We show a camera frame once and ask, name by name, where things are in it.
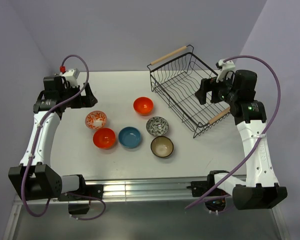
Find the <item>white orange floral bowl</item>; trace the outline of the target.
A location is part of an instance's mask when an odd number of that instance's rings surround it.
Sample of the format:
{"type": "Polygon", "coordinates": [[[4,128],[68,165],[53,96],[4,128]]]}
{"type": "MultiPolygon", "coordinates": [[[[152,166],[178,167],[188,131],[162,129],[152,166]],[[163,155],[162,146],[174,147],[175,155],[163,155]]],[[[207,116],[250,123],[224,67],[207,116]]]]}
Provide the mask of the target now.
{"type": "Polygon", "coordinates": [[[107,123],[107,115],[103,111],[95,110],[85,118],[85,125],[91,130],[99,130],[107,123]]]}

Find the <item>black white leaf bowl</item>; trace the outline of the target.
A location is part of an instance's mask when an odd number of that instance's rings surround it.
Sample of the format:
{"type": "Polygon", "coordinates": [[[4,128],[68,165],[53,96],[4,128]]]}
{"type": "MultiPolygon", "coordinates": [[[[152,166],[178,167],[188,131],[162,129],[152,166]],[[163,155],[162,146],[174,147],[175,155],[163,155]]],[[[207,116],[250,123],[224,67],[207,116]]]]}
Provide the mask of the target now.
{"type": "Polygon", "coordinates": [[[151,117],[145,127],[147,132],[154,137],[164,136],[169,131],[168,121],[161,116],[151,117]]]}

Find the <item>beige brown bowl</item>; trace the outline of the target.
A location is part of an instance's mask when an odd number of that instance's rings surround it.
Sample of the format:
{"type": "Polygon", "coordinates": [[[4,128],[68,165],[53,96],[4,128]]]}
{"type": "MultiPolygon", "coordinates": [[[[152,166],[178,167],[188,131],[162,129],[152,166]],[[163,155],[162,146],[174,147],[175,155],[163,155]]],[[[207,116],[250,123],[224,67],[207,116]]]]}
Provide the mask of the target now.
{"type": "Polygon", "coordinates": [[[167,158],[174,152],[174,143],[166,136],[158,136],[152,140],[150,149],[155,156],[167,158]]]}

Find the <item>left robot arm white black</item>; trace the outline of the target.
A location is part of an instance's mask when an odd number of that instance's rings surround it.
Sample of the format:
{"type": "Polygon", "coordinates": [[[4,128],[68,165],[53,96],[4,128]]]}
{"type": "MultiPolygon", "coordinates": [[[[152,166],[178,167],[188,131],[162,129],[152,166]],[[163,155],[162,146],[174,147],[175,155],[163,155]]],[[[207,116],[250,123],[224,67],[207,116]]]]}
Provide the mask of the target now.
{"type": "Polygon", "coordinates": [[[61,75],[45,77],[43,86],[33,106],[33,129],[26,152],[19,165],[9,169],[8,178],[25,201],[59,198],[67,192],[81,200],[88,193],[84,177],[56,173],[50,166],[52,145],[66,108],[91,108],[98,101],[89,83],[84,84],[82,95],[79,85],[61,75]]]}

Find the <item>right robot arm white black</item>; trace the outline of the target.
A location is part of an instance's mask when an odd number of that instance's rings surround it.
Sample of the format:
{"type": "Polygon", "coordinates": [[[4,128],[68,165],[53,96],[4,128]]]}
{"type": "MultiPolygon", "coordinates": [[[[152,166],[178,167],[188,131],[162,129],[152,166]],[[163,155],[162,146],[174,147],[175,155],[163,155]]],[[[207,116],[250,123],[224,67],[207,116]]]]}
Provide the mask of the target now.
{"type": "Polygon", "coordinates": [[[225,102],[234,117],[245,155],[246,180],[233,176],[234,171],[211,171],[205,195],[219,194],[222,190],[232,196],[238,210],[271,209],[288,196],[275,175],[268,147],[265,107],[255,100],[257,74],[250,70],[237,70],[223,81],[216,77],[203,78],[195,96],[200,104],[225,102]]]}

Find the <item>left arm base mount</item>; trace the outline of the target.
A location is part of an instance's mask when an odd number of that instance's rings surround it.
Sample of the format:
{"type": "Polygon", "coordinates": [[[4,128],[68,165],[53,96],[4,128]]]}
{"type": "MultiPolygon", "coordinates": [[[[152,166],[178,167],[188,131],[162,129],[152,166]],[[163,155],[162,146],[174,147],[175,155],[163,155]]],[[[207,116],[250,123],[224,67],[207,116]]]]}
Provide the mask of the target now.
{"type": "Polygon", "coordinates": [[[104,212],[104,204],[96,199],[103,200],[104,186],[102,184],[86,185],[83,192],[77,190],[72,193],[62,193],[57,198],[59,202],[68,203],[68,213],[78,218],[92,218],[94,214],[104,212]]]}

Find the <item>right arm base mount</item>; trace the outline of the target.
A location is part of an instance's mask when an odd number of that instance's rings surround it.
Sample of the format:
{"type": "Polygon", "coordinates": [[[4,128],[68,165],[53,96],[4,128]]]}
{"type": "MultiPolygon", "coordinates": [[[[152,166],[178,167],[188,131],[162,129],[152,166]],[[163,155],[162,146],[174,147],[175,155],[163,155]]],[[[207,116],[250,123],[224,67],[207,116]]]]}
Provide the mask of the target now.
{"type": "MultiPolygon", "coordinates": [[[[191,181],[187,189],[191,190],[192,197],[200,197],[207,192],[217,181],[214,179],[216,174],[227,174],[225,170],[212,170],[209,172],[206,180],[191,181]]],[[[218,214],[226,209],[226,198],[227,193],[219,188],[214,189],[208,197],[216,197],[213,200],[205,200],[205,207],[212,213],[218,214]]]]}

